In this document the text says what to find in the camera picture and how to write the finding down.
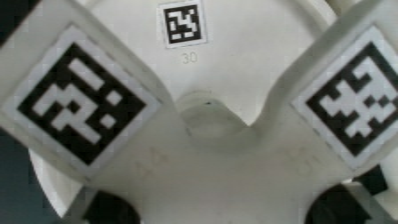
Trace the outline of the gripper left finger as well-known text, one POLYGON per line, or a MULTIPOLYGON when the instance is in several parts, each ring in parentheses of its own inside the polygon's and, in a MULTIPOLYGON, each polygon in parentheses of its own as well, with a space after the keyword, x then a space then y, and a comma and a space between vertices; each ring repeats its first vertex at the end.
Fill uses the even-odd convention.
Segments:
POLYGON ((142 224, 142 219, 133 206, 117 195, 84 187, 59 224, 142 224))

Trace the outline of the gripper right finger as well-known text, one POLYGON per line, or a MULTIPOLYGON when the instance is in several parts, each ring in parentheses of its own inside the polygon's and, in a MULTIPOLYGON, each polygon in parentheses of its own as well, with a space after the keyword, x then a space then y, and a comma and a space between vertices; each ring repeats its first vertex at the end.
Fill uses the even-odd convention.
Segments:
POLYGON ((389 190, 382 167, 375 166, 316 197, 304 224, 398 224, 377 196, 389 190))

